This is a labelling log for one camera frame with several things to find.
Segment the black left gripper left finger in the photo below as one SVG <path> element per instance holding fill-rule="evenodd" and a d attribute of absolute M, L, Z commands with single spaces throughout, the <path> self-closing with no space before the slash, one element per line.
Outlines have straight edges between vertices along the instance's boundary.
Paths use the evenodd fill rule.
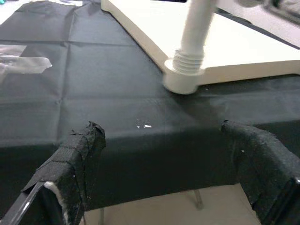
<path fill-rule="evenodd" d="M 72 131 L 36 169 L 1 219 L 2 225 L 78 225 L 91 209 L 91 187 L 105 131 L 89 122 Z"/>

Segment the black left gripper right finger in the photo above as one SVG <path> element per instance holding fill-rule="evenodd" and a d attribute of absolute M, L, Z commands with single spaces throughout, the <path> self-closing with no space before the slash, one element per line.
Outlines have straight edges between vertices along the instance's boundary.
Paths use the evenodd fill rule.
<path fill-rule="evenodd" d="M 300 223 L 300 159 L 272 133 L 226 120 L 221 126 L 232 162 L 262 225 Z"/>

